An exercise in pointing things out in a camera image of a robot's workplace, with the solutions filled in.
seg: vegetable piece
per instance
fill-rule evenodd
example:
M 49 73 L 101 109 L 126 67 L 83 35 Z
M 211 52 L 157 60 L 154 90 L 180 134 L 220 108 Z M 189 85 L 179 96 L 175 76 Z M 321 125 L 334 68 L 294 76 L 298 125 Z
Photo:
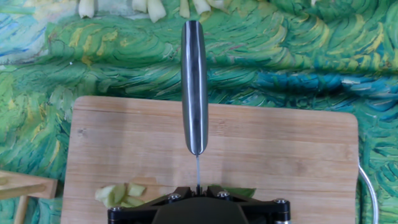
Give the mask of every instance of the vegetable piece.
M 126 185 L 110 185 L 98 189 L 95 192 L 95 200 L 104 203 L 105 207 L 110 208 L 117 205 L 126 194 Z
M 148 13 L 153 23 L 167 15 L 161 0 L 148 0 Z
M 130 196 L 139 197 L 142 195 L 144 190 L 145 190 L 144 186 L 130 182 L 129 186 L 127 187 L 127 194 Z
M 140 206 L 145 203 L 143 200 L 139 200 L 138 198 L 134 198 L 132 196 L 127 196 L 123 202 L 132 205 L 133 207 Z
M 79 2 L 80 18 L 94 16 L 94 0 L 80 0 Z
M 211 7 L 210 5 L 206 2 L 206 0 L 192 0 L 193 4 L 195 5 L 195 9 L 197 10 L 197 13 L 200 15 L 203 12 L 210 12 Z
M 187 19 L 191 16 L 188 0 L 180 0 L 180 16 Z
M 126 203 L 126 202 L 122 202 L 122 203 L 120 204 L 120 206 L 125 207 L 125 208 L 132 208 L 132 207 L 134 207 L 134 206 L 132 206 L 132 205 L 130 205 L 129 203 Z
M 147 0 L 132 0 L 132 9 L 147 13 Z
M 110 208 L 114 206 L 114 194 L 113 190 L 115 189 L 116 185 L 110 185 L 98 189 L 95 192 L 95 200 L 104 203 L 105 207 Z
M 126 194 L 126 185 L 125 184 L 118 184 L 113 189 L 113 193 L 114 193 L 114 203 L 115 204 L 120 203 L 120 201 L 122 200 L 122 198 Z
M 207 3 L 216 9 L 225 10 L 224 0 L 207 0 Z
M 245 189 L 245 188 L 238 188 L 238 187 L 222 187 L 228 192 L 234 193 L 234 194 L 239 194 L 245 197 L 253 197 L 254 193 L 256 193 L 257 189 Z

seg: leaf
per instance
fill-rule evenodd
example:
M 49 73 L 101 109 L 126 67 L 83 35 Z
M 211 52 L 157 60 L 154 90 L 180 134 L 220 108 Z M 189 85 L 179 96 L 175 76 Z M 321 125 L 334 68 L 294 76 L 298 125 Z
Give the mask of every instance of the leaf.
M 254 193 L 256 193 L 257 189 L 247 189 L 247 188 L 239 188 L 239 187 L 222 187 L 228 192 L 239 194 L 245 197 L 253 197 Z

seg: knife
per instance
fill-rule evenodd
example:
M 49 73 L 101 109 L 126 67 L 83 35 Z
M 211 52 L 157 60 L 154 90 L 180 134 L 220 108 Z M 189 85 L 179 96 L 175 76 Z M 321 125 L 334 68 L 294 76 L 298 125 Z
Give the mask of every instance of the knife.
M 203 29 L 198 21 L 187 21 L 182 28 L 181 84 L 185 142 L 197 157 L 197 194 L 200 189 L 199 155 L 207 147 L 208 95 L 206 51 Z

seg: metal screw head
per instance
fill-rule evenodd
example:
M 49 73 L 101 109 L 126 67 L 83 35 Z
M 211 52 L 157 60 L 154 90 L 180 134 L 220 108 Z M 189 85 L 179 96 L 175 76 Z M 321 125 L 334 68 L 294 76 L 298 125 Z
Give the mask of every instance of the metal screw head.
M 218 192 L 218 194 L 217 194 L 217 197 L 219 197 L 219 198 L 225 198 L 225 197 L 228 197 L 228 196 L 229 196 L 229 192 L 226 191 L 226 190 L 220 191 L 220 192 Z
M 275 203 L 286 203 L 287 200 L 284 199 L 284 198 L 277 198 L 277 199 L 274 200 L 274 202 L 275 202 Z
M 180 194 L 172 193 L 172 194 L 169 195 L 169 200 L 177 200 L 177 199 L 179 199 L 180 197 L 181 197 Z
M 121 211 L 121 210 L 123 210 L 123 209 L 124 209 L 124 207 L 122 207 L 122 206 L 115 206 L 115 207 L 112 207 L 112 208 L 111 208 L 111 210 L 114 211 L 114 212 L 116 212 L 116 211 Z

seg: black device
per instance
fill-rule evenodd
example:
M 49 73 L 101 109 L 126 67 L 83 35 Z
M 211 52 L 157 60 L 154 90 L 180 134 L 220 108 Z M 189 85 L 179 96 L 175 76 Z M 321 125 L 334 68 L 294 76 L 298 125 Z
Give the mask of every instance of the black device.
M 219 186 L 209 186 L 203 192 L 177 187 L 173 193 L 141 206 L 108 210 L 108 224 L 220 223 L 290 224 L 290 203 L 282 198 L 263 202 Z

